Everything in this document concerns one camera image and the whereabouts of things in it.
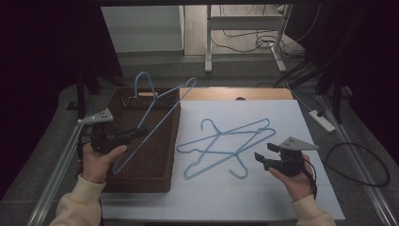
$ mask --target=wall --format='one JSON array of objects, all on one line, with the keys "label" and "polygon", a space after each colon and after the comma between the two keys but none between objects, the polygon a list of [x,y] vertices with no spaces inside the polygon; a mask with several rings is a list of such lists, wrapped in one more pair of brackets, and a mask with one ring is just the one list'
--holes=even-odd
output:
[{"label": "wall", "polygon": [[117,53],[183,50],[178,6],[107,7],[102,12]]}]

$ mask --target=aluminum rail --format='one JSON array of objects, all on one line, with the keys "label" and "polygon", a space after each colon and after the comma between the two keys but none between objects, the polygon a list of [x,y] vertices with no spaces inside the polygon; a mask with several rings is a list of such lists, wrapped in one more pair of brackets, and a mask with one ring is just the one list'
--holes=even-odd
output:
[{"label": "aluminum rail", "polygon": [[[89,115],[89,113],[95,106],[95,100],[96,99],[93,100],[92,98],[88,98],[87,115]],[[76,142],[79,137],[79,133],[82,130],[82,127],[83,125],[76,125],[73,129],[71,138],[65,146],[62,155],[59,157],[53,173],[50,176],[46,187],[43,189],[38,203],[36,204],[35,209],[33,210],[32,215],[30,216],[29,221],[27,221],[26,225],[42,225],[43,221],[46,219],[47,213],[53,203],[59,186],[64,179],[65,172],[67,171],[67,168],[70,165],[72,157],[75,153]]]},{"label": "aluminum rail", "polygon": [[[337,121],[335,121],[335,118],[333,117],[333,115],[330,111],[331,104],[329,103],[327,96],[326,95],[323,95],[323,96],[318,95],[318,98],[321,100],[322,105],[326,109],[328,119],[332,122],[332,124],[337,129],[340,142],[351,143],[352,141],[351,141],[349,135],[346,133],[343,126],[341,124],[338,124]],[[355,169],[355,172],[357,173],[360,180],[370,183],[370,184],[374,184],[375,181],[374,181],[373,177],[371,176],[370,172],[367,170],[367,167],[364,166],[359,154],[357,152],[355,152],[354,147],[350,146],[350,147],[347,147],[346,149],[348,151],[346,153],[349,157],[349,160],[351,161],[351,163]],[[378,215],[381,218],[384,225],[390,225],[390,226],[396,225],[397,226],[398,222],[395,219],[395,216],[393,215],[390,205],[388,204],[387,200],[385,199],[384,194],[381,192],[381,189],[379,187],[374,187],[374,186],[364,186],[364,189],[366,190],[366,193],[368,194],[376,212],[378,213]]]}]

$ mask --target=white power strip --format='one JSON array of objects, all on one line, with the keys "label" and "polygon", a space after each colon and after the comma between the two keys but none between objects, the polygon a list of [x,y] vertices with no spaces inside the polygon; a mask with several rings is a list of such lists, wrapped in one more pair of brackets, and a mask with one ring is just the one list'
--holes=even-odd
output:
[{"label": "white power strip", "polygon": [[329,123],[329,121],[327,121],[323,116],[317,116],[316,110],[309,112],[309,115],[315,121],[317,121],[317,123],[319,123],[319,125],[321,125],[328,133],[335,130],[335,127],[331,123]]}]

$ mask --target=metal bar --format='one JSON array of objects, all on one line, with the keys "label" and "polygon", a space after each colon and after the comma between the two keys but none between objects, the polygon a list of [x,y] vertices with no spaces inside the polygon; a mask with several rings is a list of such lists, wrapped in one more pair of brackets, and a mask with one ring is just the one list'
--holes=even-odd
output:
[{"label": "metal bar", "polygon": [[212,24],[212,6],[206,6],[206,46],[205,46],[205,72],[212,72],[212,43],[211,43],[211,24]]},{"label": "metal bar", "polygon": [[286,73],[287,68],[285,67],[284,61],[282,61],[281,53],[279,52],[279,43],[281,42],[282,35],[284,34],[285,26],[287,25],[288,18],[290,16],[292,5],[285,5],[284,12],[282,13],[282,17],[279,24],[279,30],[276,35],[276,40],[273,46],[270,48],[273,54],[273,58],[276,60],[277,66],[279,67],[279,71],[281,73]]},{"label": "metal bar", "polygon": [[[93,101],[92,99],[88,99],[88,112],[91,112],[94,104],[95,101]],[[59,157],[58,162],[56,163],[56,167],[54,168],[46,187],[43,189],[38,203],[36,204],[35,209],[33,210],[32,215],[30,216],[29,221],[27,221],[26,225],[39,226],[42,225],[43,221],[46,219],[48,210],[50,209],[58,188],[61,185],[62,180],[64,179],[65,172],[67,171],[67,168],[71,163],[71,159],[75,152],[75,145],[82,127],[83,125],[76,125],[73,129],[71,138],[65,146],[64,152]]]},{"label": "metal bar", "polygon": [[[328,101],[328,98],[325,95],[323,96],[318,95],[318,97],[326,108],[326,114],[328,118],[332,121],[335,128],[337,129],[340,141],[351,142],[351,139],[349,135],[346,134],[346,131],[343,128],[343,126],[339,124],[332,116],[332,113],[330,112],[331,105]],[[348,147],[347,149],[348,152],[346,153],[360,180],[373,184],[374,183],[373,177],[371,176],[370,172],[367,170],[367,167],[364,166],[359,154],[357,152],[354,152],[355,150],[352,146]],[[364,189],[366,190],[366,193],[368,194],[370,200],[372,201],[372,204],[374,205],[374,208],[378,213],[378,215],[380,216],[384,225],[397,226],[398,225],[397,220],[395,219],[395,216],[393,215],[392,210],[389,204],[387,203],[387,200],[384,197],[384,194],[381,192],[381,189],[379,187],[373,187],[373,186],[364,186]]]},{"label": "metal bar", "polygon": [[213,16],[211,30],[277,31],[281,16]]}]

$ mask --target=brown wicker basket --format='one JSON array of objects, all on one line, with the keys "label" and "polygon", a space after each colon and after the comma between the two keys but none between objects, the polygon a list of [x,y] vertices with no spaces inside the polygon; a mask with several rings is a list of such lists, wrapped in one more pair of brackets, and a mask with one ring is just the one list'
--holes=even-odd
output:
[{"label": "brown wicker basket", "polygon": [[[155,89],[155,92],[160,95],[169,90]],[[151,92],[151,90],[139,89],[138,92]],[[120,130],[137,127],[152,103],[152,96],[140,96],[139,94],[139,99],[134,96],[133,88],[116,88],[111,97],[108,108]],[[148,126],[149,132],[178,103],[179,99],[179,90],[176,89],[156,101],[147,119],[143,122],[143,125]],[[181,107],[177,105],[119,173],[113,174],[112,170],[108,172],[104,192],[161,193],[170,191],[180,111]],[[140,137],[131,143],[129,150],[120,160],[120,164],[144,138]]]}]

